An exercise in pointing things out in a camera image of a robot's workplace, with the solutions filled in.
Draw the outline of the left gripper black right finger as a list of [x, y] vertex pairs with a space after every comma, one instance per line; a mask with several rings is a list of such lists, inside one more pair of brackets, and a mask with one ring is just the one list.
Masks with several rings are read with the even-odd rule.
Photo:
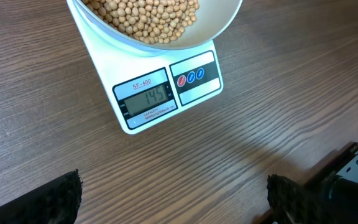
[[317, 196], [277, 174], [267, 178], [268, 203], [278, 224], [331, 223], [331, 214]]

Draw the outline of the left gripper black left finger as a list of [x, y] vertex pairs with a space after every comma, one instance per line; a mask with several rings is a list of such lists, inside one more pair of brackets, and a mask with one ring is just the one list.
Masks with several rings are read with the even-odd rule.
[[0, 206], [0, 224], [73, 224], [81, 204], [83, 182], [78, 170]]

